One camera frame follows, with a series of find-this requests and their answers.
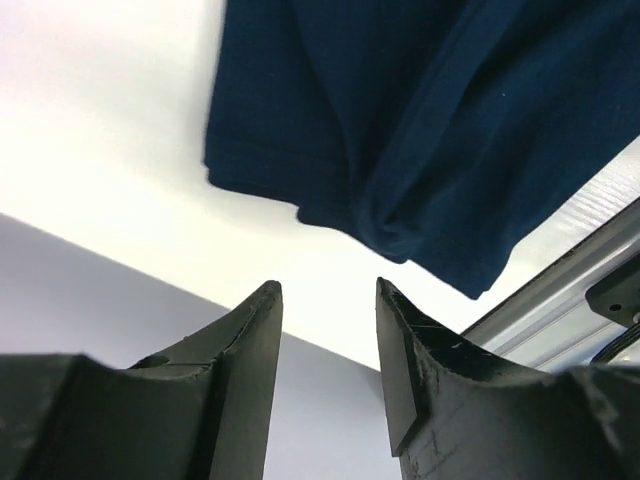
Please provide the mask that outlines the aluminium frame rail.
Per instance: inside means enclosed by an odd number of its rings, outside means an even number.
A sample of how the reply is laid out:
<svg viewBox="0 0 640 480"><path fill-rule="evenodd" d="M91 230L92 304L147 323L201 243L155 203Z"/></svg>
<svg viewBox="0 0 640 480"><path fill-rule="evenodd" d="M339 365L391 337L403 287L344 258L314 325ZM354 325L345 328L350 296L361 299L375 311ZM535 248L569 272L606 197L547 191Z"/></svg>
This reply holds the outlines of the aluminium frame rail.
<svg viewBox="0 0 640 480"><path fill-rule="evenodd" d="M639 322L639 203L632 201L465 330L486 352L553 371L589 361Z"/></svg>

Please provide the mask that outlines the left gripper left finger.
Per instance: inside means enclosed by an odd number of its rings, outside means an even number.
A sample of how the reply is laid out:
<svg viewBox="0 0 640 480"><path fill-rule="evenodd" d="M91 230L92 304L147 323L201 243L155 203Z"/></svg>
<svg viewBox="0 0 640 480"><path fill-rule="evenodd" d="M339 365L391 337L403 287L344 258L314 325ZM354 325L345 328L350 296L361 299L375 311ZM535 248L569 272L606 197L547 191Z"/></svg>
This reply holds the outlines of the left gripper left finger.
<svg viewBox="0 0 640 480"><path fill-rule="evenodd" d="M5 479L259 479L283 297L238 307L127 369L83 355L1 359Z"/></svg>

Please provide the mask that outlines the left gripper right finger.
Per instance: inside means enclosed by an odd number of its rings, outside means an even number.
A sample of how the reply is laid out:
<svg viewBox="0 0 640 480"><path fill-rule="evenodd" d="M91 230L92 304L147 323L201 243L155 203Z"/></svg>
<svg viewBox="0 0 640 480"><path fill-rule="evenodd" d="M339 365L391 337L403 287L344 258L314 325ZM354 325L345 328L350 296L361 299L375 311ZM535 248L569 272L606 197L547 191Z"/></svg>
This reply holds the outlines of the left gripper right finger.
<svg viewBox="0 0 640 480"><path fill-rule="evenodd" d="M635 479L639 372L546 373L422 313L379 279L376 325L391 452L406 479Z"/></svg>

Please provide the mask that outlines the navy blue t shirt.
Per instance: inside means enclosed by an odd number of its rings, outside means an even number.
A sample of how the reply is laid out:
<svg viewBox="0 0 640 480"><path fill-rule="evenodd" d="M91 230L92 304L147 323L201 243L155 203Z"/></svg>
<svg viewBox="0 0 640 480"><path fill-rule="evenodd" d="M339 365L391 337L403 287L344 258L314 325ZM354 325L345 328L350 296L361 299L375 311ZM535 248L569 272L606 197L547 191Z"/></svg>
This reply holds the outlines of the navy blue t shirt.
<svg viewBox="0 0 640 480"><path fill-rule="evenodd" d="M204 162L477 298L638 134L635 1L230 1Z"/></svg>

